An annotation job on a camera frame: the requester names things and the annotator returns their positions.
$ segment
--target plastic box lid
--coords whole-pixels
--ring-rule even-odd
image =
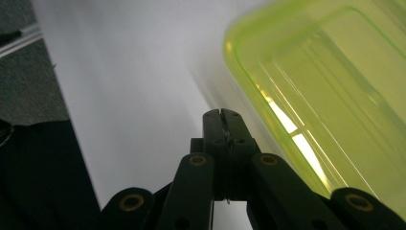
[[[364,190],[406,219],[406,2],[280,1],[227,33],[231,72],[323,196]]]

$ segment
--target floor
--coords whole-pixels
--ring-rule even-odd
[[[0,1],[0,34],[33,23],[29,0]],[[0,58],[0,119],[24,126],[69,119],[43,40]]]

